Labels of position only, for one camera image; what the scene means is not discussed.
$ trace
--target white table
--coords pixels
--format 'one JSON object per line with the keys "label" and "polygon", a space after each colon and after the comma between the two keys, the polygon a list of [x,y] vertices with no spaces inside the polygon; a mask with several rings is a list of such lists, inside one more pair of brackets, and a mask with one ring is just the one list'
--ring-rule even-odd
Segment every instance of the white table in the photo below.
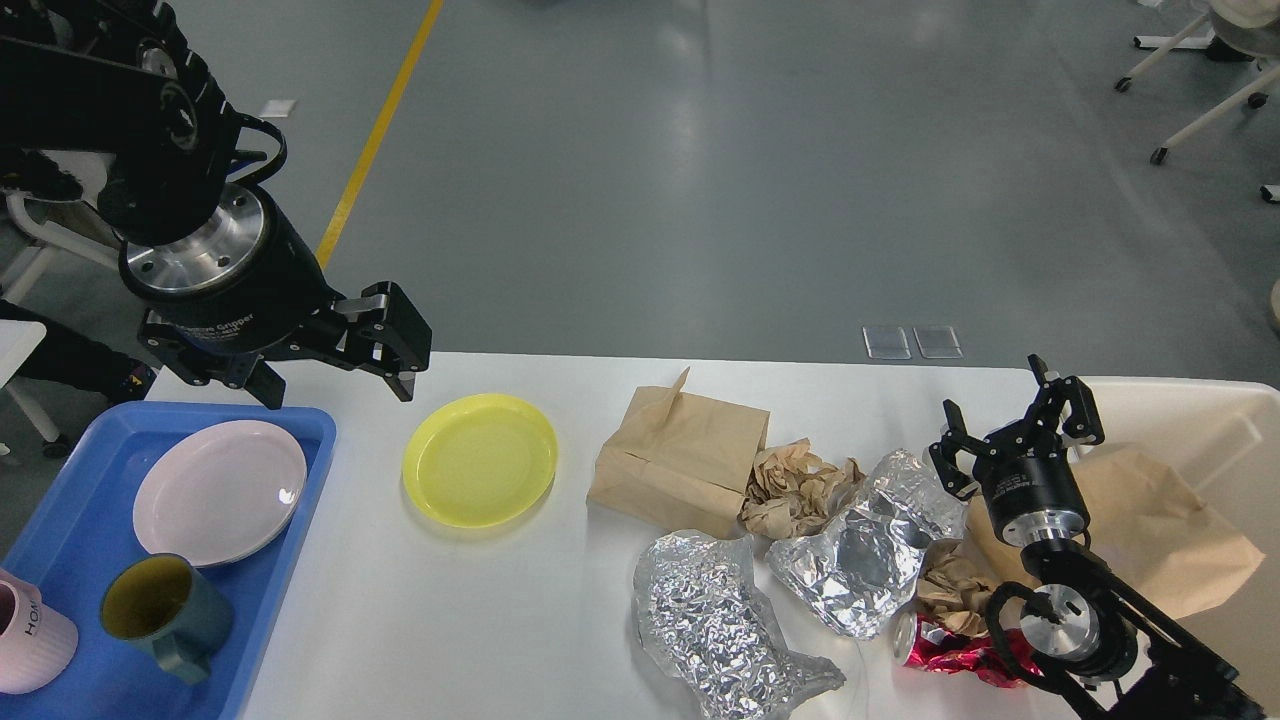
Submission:
{"label": "white table", "polygon": [[[0,320],[0,387],[13,378],[42,340],[45,325],[40,323]],[[9,455],[9,448],[0,442],[0,456],[3,455]]]}
{"label": "white table", "polygon": [[[819,455],[856,456],[868,470],[896,447],[919,454],[936,439],[946,397],[963,406],[970,432],[984,433],[1020,416],[1036,391],[1028,370],[440,352],[415,400],[401,404],[366,374],[279,364],[287,402],[329,411],[338,443],[244,717],[699,717],[684,684],[634,639],[632,570],[662,532],[585,501],[595,455],[632,391],[669,384],[686,365],[687,392],[771,410],[771,443],[809,437]],[[1152,380],[1148,395],[1188,405],[1174,383]],[[559,466],[525,516],[452,530],[408,503],[401,454],[433,410],[479,392],[540,407],[559,438]],[[148,397],[252,402],[170,373]],[[829,657],[849,676],[796,720],[1074,717],[1034,691],[895,667],[887,639],[837,637],[760,565],[756,583],[791,648]]]}

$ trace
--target yellow floor line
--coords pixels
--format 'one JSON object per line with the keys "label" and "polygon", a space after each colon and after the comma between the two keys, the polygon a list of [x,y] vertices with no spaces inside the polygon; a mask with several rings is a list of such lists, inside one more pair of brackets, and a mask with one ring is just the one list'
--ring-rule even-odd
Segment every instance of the yellow floor line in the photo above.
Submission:
{"label": "yellow floor line", "polygon": [[444,0],[431,0],[431,6],[428,8],[426,17],[422,18],[422,24],[417,28],[417,35],[413,36],[413,44],[410,45],[408,54],[404,55],[404,61],[401,63],[401,69],[396,74],[396,82],[392,83],[392,90],[387,94],[387,101],[383,102],[383,109],[378,113],[378,120],[374,122],[374,129],[369,132],[365,149],[360,151],[360,160],[356,161],[356,169],[351,172],[347,187],[342,191],[342,199],[338,200],[338,206],[334,209],[333,217],[329,218],[329,227],[325,228],[324,237],[320,238],[316,260],[320,261],[321,268],[329,264],[329,256],[333,255],[333,249],[338,246],[342,229],[347,227],[351,208],[356,204],[356,197],[360,196],[360,188],[364,187],[365,178],[369,177],[369,169],[374,164],[374,158],[378,156],[378,149],[383,145],[383,137],[387,135],[387,128],[392,124],[392,118],[396,117],[399,99],[404,95],[408,78],[413,74],[417,58],[422,54],[422,46],[426,45],[426,38],[431,35],[431,27],[435,26],[435,18],[440,14],[440,8],[443,6]]}

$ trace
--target white plate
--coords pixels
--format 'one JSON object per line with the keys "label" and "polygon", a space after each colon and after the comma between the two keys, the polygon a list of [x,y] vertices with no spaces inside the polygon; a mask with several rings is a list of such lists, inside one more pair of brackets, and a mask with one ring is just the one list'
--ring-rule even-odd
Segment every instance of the white plate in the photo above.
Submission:
{"label": "white plate", "polygon": [[220,423],[156,461],[133,500],[133,532],[147,552],[173,552],[196,568],[242,560],[289,521],[306,479],[302,448],[284,429]]}

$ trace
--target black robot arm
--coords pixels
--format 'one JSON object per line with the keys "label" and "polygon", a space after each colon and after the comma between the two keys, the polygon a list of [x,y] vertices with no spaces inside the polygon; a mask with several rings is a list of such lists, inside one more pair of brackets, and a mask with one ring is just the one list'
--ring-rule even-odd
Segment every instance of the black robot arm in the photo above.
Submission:
{"label": "black robot arm", "polygon": [[[412,398],[430,327],[396,283],[357,299],[328,286],[260,184],[284,136],[227,101],[169,5],[0,0],[0,190],[83,201],[115,229],[120,275],[148,306],[140,340],[184,382],[279,407],[268,361],[311,359]],[[279,150],[238,150],[243,129]]]}
{"label": "black robot arm", "polygon": [[[1235,685],[1235,667],[1089,552],[1089,514],[1066,450],[1103,441],[1097,405],[1080,378],[1060,378],[1034,355],[1028,360],[1039,389],[1021,419],[978,439],[947,400],[947,428],[929,447],[943,488],[961,500],[980,488],[996,536],[1021,548],[1024,568],[1042,583],[1036,589],[1005,583],[992,594],[986,618],[1001,660],[1087,720],[1261,720],[1262,708]],[[960,451],[975,457],[972,478],[956,464]],[[1020,626],[1038,674],[1018,664],[1001,632],[1001,610],[1015,598],[1023,601]],[[1151,667],[1124,689],[1138,632],[1149,642]],[[1115,684],[1117,700],[1108,708],[1091,692],[1101,683]]]}

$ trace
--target chair wheel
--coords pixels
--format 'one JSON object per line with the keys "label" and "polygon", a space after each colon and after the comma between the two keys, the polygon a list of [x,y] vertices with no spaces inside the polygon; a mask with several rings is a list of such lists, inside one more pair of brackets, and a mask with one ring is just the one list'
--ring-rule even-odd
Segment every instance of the chair wheel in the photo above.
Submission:
{"label": "chair wheel", "polygon": [[41,448],[40,454],[50,460],[60,460],[67,457],[70,451],[72,441],[65,434],[61,434],[52,442],[45,442],[45,447]]}

